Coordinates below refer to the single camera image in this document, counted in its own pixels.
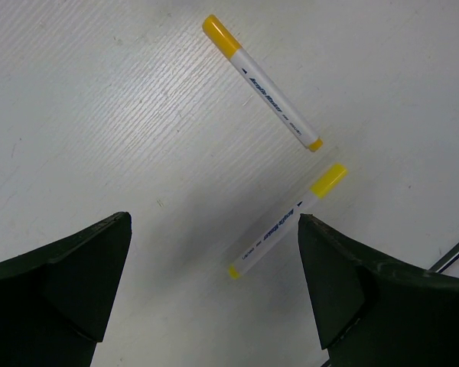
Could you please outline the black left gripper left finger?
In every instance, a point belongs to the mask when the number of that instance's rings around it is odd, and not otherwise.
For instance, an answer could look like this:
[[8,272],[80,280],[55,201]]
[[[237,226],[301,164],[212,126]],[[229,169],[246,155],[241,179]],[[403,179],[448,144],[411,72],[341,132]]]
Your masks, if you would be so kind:
[[132,238],[114,213],[0,262],[0,366],[89,366],[106,334]]

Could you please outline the yellow capped marker horizontal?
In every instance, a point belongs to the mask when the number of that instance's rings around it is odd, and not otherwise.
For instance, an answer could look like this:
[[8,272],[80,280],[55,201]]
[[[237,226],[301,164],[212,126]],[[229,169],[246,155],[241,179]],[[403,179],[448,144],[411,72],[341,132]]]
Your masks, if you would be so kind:
[[339,163],[331,165],[306,191],[303,197],[274,221],[247,249],[229,266],[232,279],[244,275],[254,264],[285,237],[308,208],[329,194],[347,176],[347,168]]

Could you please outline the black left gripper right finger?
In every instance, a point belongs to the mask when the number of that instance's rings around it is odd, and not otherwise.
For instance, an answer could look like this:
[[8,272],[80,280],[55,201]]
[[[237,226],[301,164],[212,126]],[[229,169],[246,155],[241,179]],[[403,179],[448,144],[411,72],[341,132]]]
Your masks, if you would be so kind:
[[298,247],[331,365],[459,366],[459,278],[400,261],[308,214]]

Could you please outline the orange marker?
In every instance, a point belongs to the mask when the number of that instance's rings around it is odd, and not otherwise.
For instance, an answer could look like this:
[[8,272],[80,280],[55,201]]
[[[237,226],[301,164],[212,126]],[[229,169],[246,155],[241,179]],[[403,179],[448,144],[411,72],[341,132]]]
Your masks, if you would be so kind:
[[308,124],[305,117],[244,50],[221,21],[215,15],[209,15],[203,21],[202,29],[221,54],[301,144],[312,152],[320,149],[323,142],[319,134]]

